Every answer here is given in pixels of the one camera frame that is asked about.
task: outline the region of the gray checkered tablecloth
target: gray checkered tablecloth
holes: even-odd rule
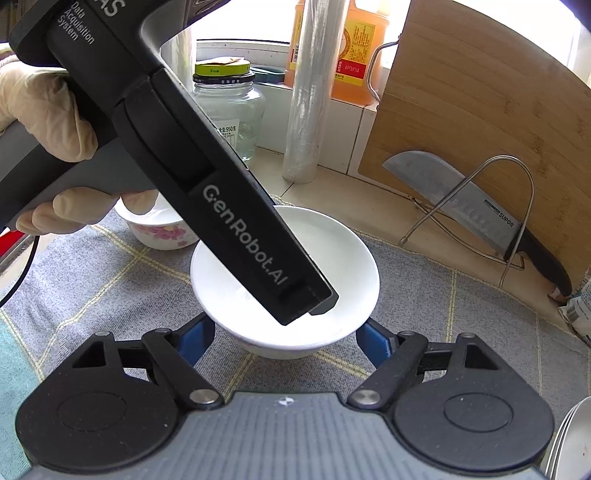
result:
[[[378,264],[372,317],[393,332],[432,341],[475,332],[551,405],[557,420],[589,394],[589,350],[497,288],[378,239],[362,236]],[[14,433],[20,402],[97,330],[137,339],[176,329],[201,312],[189,280],[193,247],[150,250],[111,212],[98,225],[54,240],[0,310],[0,473],[26,466]],[[373,367],[355,336],[307,358],[275,361],[245,352],[221,329],[197,369],[224,396],[236,389],[351,392]]]

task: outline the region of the pink floral bowl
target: pink floral bowl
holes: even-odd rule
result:
[[[147,247],[177,250],[199,240],[161,194],[158,195],[154,208],[145,215],[131,213],[122,200],[115,205],[115,211],[127,222],[135,237]]]

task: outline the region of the jar lid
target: jar lid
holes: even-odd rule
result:
[[[195,75],[200,77],[228,77],[250,72],[251,63],[242,57],[218,57],[195,64]]]
[[[207,77],[202,75],[193,75],[193,81],[200,85],[234,85],[237,83],[253,82],[255,74],[250,72],[245,75],[228,75],[225,77]]]

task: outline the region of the white bowl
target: white bowl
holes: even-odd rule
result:
[[[363,325],[378,301],[379,275],[368,248],[342,223],[300,207],[275,208],[339,294],[334,308],[279,324],[203,242],[193,253],[191,284],[205,312],[246,350],[292,359],[311,355]]]
[[[121,199],[115,204],[115,211],[127,222],[131,233],[147,247],[177,250],[199,240],[161,194],[158,194],[154,208],[145,215],[130,212]]]

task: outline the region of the gloved hand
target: gloved hand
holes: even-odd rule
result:
[[[80,118],[65,74],[61,69],[26,65],[8,44],[0,44],[0,132],[18,120],[49,153],[66,162],[79,162],[92,158],[98,143],[90,123]],[[157,196],[156,190],[150,190],[121,198],[128,210],[143,215]],[[87,187],[69,189],[53,202],[23,213],[17,229],[30,235],[76,232],[100,222],[118,199]]]

